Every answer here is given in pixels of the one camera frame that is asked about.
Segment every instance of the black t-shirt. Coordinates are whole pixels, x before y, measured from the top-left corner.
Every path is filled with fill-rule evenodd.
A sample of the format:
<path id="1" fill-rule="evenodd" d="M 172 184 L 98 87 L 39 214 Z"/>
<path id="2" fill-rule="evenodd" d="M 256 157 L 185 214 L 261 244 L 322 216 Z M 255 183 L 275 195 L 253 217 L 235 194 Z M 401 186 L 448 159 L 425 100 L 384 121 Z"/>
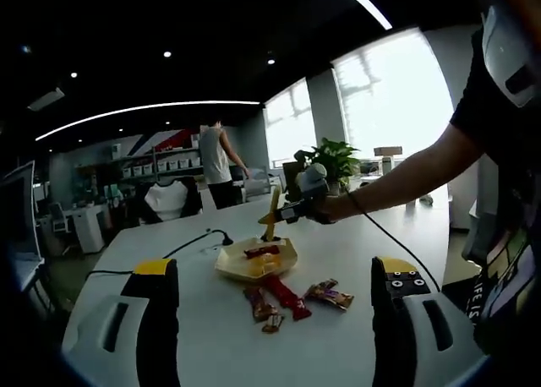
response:
<path id="1" fill-rule="evenodd" d="M 503 346 L 527 340 L 532 329 L 528 321 L 538 318 L 530 309 L 538 304 L 525 302 L 538 301 L 540 290 L 541 115 L 536 114 L 541 112 L 517 108 L 500 91 L 484 65 L 482 38 L 482 30 L 472 36 L 471 71 L 451 124 L 499 168 L 500 232 L 476 280 L 467 314 L 478 324 L 476 339 L 484 350 L 501 352 Z"/>

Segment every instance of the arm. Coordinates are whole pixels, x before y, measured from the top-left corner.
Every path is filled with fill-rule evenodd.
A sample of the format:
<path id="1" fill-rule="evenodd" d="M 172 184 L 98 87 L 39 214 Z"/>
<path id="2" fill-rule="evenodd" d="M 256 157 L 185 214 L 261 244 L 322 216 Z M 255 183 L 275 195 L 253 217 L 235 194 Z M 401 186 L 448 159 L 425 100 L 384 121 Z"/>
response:
<path id="1" fill-rule="evenodd" d="M 483 151 L 459 129 L 449 125 L 429 148 L 408 157 L 396 169 L 352 192 L 366 212 L 405 204 L 464 172 Z M 347 194 L 327 198 L 320 210 L 339 221 L 360 214 Z"/>
<path id="2" fill-rule="evenodd" d="M 237 166 L 239 166 L 241 169 L 243 169 L 244 174 L 246 174 L 247 177 L 249 177 L 249 171 L 244 165 L 243 161 L 241 161 L 240 157 L 238 157 L 235 150 L 233 150 L 233 147 L 229 143 L 229 139 L 227 138 L 227 134 L 225 129 L 221 131 L 220 134 L 220 144 L 221 147 L 226 151 L 226 155 L 233 163 L 235 163 Z"/>

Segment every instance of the black ceiling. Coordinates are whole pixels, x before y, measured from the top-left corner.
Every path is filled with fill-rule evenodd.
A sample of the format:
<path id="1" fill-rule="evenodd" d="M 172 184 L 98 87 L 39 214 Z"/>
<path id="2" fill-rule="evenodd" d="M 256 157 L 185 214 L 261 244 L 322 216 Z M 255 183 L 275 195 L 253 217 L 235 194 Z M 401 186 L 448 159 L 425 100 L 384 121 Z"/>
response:
<path id="1" fill-rule="evenodd" d="M 473 0 L 372 0 L 394 27 L 433 29 L 476 20 Z M 68 150 L 103 139 L 196 126 L 209 115 L 239 124 L 251 106 L 102 112 L 170 101 L 266 101 L 384 33 L 354 0 L 12 0 L 3 140 Z M 23 45 L 30 47 L 25 53 Z M 172 56 L 163 57 L 164 51 Z M 269 52 L 276 64 L 268 65 Z M 70 74 L 78 77 L 72 79 Z M 59 87 L 42 111 L 26 107 Z"/>

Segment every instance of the window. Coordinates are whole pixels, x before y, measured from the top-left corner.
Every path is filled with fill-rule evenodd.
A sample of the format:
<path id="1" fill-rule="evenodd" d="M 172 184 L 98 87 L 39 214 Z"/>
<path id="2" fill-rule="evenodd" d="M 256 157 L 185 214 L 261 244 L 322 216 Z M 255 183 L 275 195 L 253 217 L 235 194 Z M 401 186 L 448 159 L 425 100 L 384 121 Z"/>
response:
<path id="1" fill-rule="evenodd" d="M 271 169 L 294 161 L 293 155 L 298 150 L 312 150 L 316 145 L 306 79 L 299 80 L 265 104 L 265 134 Z"/>
<path id="2" fill-rule="evenodd" d="M 347 141 L 373 158 L 374 148 L 411 155 L 434 143 L 453 113 L 449 90 L 420 30 L 406 30 L 333 62 Z"/>

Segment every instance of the person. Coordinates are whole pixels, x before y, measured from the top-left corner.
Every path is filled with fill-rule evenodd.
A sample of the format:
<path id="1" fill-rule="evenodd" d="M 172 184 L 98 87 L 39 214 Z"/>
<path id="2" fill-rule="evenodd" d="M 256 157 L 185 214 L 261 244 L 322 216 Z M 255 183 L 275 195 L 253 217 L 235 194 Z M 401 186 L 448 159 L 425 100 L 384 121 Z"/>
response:
<path id="1" fill-rule="evenodd" d="M 499 169 L 505 214 L 499 217 L 500 238 L 488 251 L 496 257 L 487 258 L 470 283 L 464 310 L 476 325 L 476 341 L 485 353 L 508 358 L 509 352 L 524 352 L 520 344 L 539 335 L 540 318 L 536 263 L 541 253 L 541 125 L 538 70 L 530 66 L 541 49 L 541 25 L 535 17 L 538 1 L 518 2 L 519 16 L 529 12 L 535 20 L 527 23 L 533 40 L 521 47 L 517 37 L 526 35 L 523 30 L 499 19 L 507 15 L 504 11 L 488 8 L 484 27 L 472 36 L 467 86 L 445 132 L 374 183 L 315 206 L 336 222 L 405 204 L 448 183 L 487 154 Z M 513 50 L 509 42 L 516 45 Z M 510 245 L 517 251 L 511 253 Z"/>
<path id="2" fill-rule="evenodd" d="M 233 150 L 218 118 L 212 120 L 210 126 L 201 133 L 199 149 L 205 180 L 216 208 L 221 210 L 235 205 L 237 196 L 229 171 L 229 160 L 243 169 L 246 177 L 249 177 L 249 170 Z"/>

